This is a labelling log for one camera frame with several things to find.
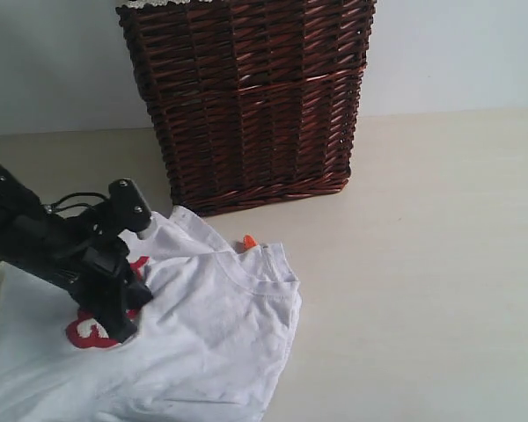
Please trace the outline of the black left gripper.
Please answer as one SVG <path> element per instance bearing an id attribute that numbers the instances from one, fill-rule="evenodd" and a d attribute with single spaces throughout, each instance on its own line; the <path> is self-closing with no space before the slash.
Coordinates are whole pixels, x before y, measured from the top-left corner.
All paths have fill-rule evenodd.
<path id="1" fill-rule="evenodd" d="M 116 237 L 94 241 L 69 256 L 77 278 L 70 284 L 70 296 L 82 309 L 92 313 L 108 337 L 124 343 L 136 334 L 128 309 L 140 310 L 153 299 L 141 274 L 128 262 L 128 246 Z"/>

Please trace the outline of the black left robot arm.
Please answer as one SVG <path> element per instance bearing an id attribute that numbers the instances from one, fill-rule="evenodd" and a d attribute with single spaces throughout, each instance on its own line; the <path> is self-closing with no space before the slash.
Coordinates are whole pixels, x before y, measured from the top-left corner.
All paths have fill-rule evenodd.
<path id="1" fill-rule="evenodd" d="M 62 217 L 60 201 L 46 205 L 0 164 L 0 261 L 63 290 L 119 343 L 135 335 L 128 316 L 153 298 L 128 261 L 120 234 L 146 239 L 152 211 L 136 183 L 115 180 L 96 205 Z"/>

